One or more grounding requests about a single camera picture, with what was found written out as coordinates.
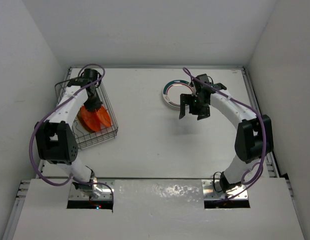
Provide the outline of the small orange plate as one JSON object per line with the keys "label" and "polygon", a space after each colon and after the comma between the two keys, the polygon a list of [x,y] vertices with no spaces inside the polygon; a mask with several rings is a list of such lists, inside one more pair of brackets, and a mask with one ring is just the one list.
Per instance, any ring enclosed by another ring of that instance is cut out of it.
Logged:
{"label": "small orange plate", "polygon": [[95,115],[103,126],[107,128],[111,127],[112,124],[110,115],[103,105],[98,110],[96,110]]}

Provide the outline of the white plate green red rim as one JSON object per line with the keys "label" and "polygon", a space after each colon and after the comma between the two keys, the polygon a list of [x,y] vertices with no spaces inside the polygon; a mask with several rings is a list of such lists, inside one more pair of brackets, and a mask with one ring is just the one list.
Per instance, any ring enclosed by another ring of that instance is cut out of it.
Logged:
{"label": "white plate green red rim", "polygon": [[180,110],[180,95],[191,94],[193,89],[190,82],[185,80],[172,80],[168,82],[162,91],[164,102],[174,110]]}

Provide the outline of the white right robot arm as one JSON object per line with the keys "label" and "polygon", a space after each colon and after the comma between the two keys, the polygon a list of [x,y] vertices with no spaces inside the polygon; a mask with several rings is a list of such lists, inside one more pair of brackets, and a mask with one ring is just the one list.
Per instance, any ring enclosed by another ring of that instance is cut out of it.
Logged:
{"label": "white right robot arm", "polygon": [[251,185],[263,172],[263,161],[273,150],[272,123],[268,115],[234,99],[222,83],[214,83],[208,75],[191,76],[191,94],[180,95],[180,114],[197,116],[198,120],[210,117],[213,107],[222,113],[236,129],[235,157],[220,174],[220,192],[239,185]]}

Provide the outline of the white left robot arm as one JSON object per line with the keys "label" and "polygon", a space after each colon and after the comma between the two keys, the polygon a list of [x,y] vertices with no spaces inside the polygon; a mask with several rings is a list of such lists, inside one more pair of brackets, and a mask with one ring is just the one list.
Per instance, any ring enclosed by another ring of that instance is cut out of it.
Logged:
{"label": "white left robot arm", "polygon": [[72,125],[81,107],[95,111],[102,106],[96,88],[104,75],[104,72],[92,69],[91,65],[84,66],[77,77],[69,79],[58,105],[36,123],[29,143],[29,158],[36,174],[46,183],[59,186],[43,176],[38,169],[33,146],[37,146],[40,159],[63,169],[69,180],[82,185],[92,184],[93,171],[78,157],[78,145]]}

